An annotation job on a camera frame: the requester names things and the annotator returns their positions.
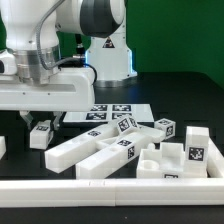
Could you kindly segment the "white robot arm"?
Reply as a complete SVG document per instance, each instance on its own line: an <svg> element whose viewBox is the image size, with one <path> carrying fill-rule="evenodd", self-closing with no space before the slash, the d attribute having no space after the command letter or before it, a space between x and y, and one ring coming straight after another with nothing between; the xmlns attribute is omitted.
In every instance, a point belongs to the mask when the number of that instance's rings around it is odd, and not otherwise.
<svg viewBox="0 0 224 224"><path fill-rule="evenodd" d="M90 110L94 86L135 75L126 45L125 0L0 0L0 110Z"/></svg>

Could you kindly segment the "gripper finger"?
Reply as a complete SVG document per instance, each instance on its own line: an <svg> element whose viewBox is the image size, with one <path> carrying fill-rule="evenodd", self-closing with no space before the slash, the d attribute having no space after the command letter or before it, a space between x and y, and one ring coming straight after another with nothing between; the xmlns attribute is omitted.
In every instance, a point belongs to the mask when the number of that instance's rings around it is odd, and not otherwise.
<svg viewBox="0 0 224 224"><path fill-rule="evenodd" d="M54 130L58 130L60 128L60 119L63 115L63 112L53 112L53 128Z"/></svg>
<svg viewBox="0 0 224 224"><path fill-rule="evenodd" d="M20 111L19 112L21 118L25 121L25 123L27 124L27 128L29 130L32 129L32 122L33 122L33 116L30 114L29 111Z"/></svg>

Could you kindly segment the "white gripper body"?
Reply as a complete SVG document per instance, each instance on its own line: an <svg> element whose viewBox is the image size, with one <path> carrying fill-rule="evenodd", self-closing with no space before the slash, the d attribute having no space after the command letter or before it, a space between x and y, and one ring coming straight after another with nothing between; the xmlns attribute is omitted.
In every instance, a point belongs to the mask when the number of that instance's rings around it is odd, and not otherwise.
<svg viewBox="0 0 224 224"><path fill-rule="evenodd" d="M61 68L46 85L22 83L16 75L15 58L0 53L0 110L87 111L95 102L91 68Z"/></svg>

